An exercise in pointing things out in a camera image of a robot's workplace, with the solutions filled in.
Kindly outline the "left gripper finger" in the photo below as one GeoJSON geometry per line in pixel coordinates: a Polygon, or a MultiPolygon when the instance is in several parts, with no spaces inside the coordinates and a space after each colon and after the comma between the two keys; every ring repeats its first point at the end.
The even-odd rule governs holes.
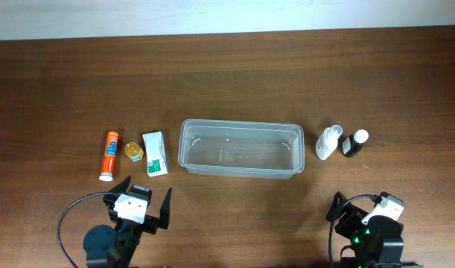
{"type": "Polygon", "coordinates": [[[168,229],[169,227],[171,214],[171,194],[172,188],[169,188],[159,210],[158,227],[161,229],[168,229]]]}
{"type": "Polygon", "coordinates": [[[131,183],[131,176],[128,176],[126,179],[124,179],[122,182],[120,182],[118,185],[116,185],[114,188],[112,188],[109,192],[113,194],[124,194],[127,192],[128,187],[130,186],[131,183]]]}

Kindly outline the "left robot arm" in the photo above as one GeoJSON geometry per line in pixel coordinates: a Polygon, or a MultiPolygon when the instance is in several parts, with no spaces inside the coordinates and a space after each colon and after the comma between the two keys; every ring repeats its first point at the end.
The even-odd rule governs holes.
{"type": "Polygon", "coordinates": [[[103,202],[115,225],[98,225],[86,233],[83,248],[88,267],[128,267],[144,233],[154,235],[169,227],[172,190],[167,191],[159,216],[154,217],[147,214],[152,191],[130,182],[128,176],[104,194],[103,202]]]}

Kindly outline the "orange effervescent tablet tube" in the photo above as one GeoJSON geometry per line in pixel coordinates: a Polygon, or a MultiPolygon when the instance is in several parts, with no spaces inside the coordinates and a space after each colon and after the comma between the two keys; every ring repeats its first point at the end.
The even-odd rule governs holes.
{"type": "Polygon", "coordinates": [[[115,131],[110,131],[107,134],[104,160],[101,168],[101,175],[99,176],[99,180],[101,181],[109,182],[113,180],[118,137],[119,134],[115,131]]]}

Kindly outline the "white spray bottle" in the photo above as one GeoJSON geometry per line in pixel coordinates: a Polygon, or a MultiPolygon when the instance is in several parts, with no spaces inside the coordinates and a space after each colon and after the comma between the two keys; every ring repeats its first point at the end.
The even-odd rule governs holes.
{"type": "Polygon", "coordinates": [[[323,130],[316,142],[316,155],[320,160],[326,160],[336,149],[343,128],[340,125],[333,125],[323,130]]]}

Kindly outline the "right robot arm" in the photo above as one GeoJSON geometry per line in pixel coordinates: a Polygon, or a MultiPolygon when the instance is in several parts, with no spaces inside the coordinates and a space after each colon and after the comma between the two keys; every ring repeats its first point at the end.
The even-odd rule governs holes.
{"type": "Polygon", "coordinates": [[[385,191],[379,195],[361,194],[349,199],[338,191],[325,216],[330,223],[330,268],[422,268],[421,264],[401,261],[404,225],[398,222],[398,218],[403,210],[404,202],[385,191]],[[338,262],[334,261],[333,233],[349,240],[342,250],[352,250],[352,257],[341,256],[338,262]]]}

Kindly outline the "small gold lid jar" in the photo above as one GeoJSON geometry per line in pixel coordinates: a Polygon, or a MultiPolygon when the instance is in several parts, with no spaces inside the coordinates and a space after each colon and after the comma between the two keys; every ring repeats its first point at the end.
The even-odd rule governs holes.
{"type": "Polygon", "coordinates": [[[126,156],[133,162],[142,160],[144,151],[141,146],[135,142],[129,142],[124,147],[126,156]]]}

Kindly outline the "dark bottle white cap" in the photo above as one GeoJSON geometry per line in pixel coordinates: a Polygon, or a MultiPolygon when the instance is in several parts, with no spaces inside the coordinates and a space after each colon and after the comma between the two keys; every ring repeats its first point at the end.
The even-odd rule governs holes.
{"type": "Polygon", "coordinates": [[[357,132],[349,135],[342,143],[343,155],[351,158],[358,154],[368,138],[369,133],[366,130],[358,130],[357,132]]]}

